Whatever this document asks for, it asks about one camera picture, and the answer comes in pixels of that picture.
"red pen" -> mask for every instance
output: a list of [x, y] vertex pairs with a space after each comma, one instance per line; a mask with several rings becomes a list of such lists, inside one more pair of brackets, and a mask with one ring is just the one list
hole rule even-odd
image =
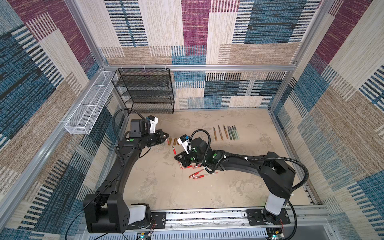
[[196, 176], [197, 174], [199, 174], [203, 170], [204, 170], [204, 168], [199, 170], [198, 172], [195, 172], [194, 174], [190, 175], [189, 178]]
[[216, 174], [216, 173], [218, 173], [218, 172], [214, 172], [214, 173], [212, 173], [212, 174], [204, 174], [204, 175], [196, 176], [196, 177], [193, 177], [193, 179], [199, 179], [199, 178], [205, 177], [205, 176], [207, 176], [207, 175], [214, 175], [214, 174]]

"beige tabletop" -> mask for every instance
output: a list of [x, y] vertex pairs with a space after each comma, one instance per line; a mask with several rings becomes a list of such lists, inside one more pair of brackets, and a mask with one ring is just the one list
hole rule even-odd
[[[283, 143], [266, 109], [238, 109], [220, 111], [179, 111], [174, 114], [153, 114], [159, 118], [156, 129], [169, 133], [173, 140], [183, 134], [191, 135], [196, 129], [205, 129], [211, 135], [211, 148], [231, 153], [265, 155], [268, 151], [288, 157]], [[235, 125], [239, 140], [227, 139], [223, 124]], [[224, 140], [217, 126], [220, 125]], [[213, 127], [216, 128], [215, 141]], [[208, 141], [203, 132], [195, 134]], [[174, 146], [177, 153], [181, 145]], [[180, 169], [174, 159], [171, 146], [164, 144], [152, 147], [139, 159], [129, 175], [124, 201], [127, 204], [148, 203], [151, 209], [198, 209], [211, 207], [264, 206], [269, 191], [259, 176], [238, 171], [219, 171], [218, 174], [201, 179], [189, 179], [199, 170]], [[301, 187], [290, 199], [293, 205], [308, 205], [307, 194]]]

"brown pen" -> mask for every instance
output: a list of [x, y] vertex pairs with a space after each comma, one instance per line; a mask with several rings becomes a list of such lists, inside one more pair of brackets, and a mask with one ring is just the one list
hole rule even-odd
[[215, 130], [215, 127], [214, 127], [214, 134], [215, 134], [215, 140], [217, 141], [217, 136], [216, 136], [216, 130]]
[[228, 139], [229, 137], [228, 137], [228, 133], [227, 133], [227, 130], [225, 129], [225, 125], [223, 125], [223, 127], [224, 127], [225, 136], [226, 136], [226, 137], [227, 137], [227, 139]]
[[218, 132], [220, 133], [221, 140], [224, 140], [224, 138], [223, 138], [223, 134], [221, 134], [220, 126], [218, 126]]

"black mesh shelf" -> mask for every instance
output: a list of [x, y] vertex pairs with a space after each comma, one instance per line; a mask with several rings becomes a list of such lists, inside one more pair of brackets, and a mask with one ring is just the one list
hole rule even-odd
[[126, 107], [140, 113], [173, 113], [170, 71], [167, 68], [119, 68], [112, 81]]

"white wire basket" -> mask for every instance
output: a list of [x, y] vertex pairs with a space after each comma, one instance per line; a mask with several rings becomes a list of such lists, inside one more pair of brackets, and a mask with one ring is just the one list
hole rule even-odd
[[70, 134], [90, 134], [114, 87], [112, 79], [117, 80], [115, 72], [103, 71], [98, 76], [67, 124], [65, 124], [65, 129]]

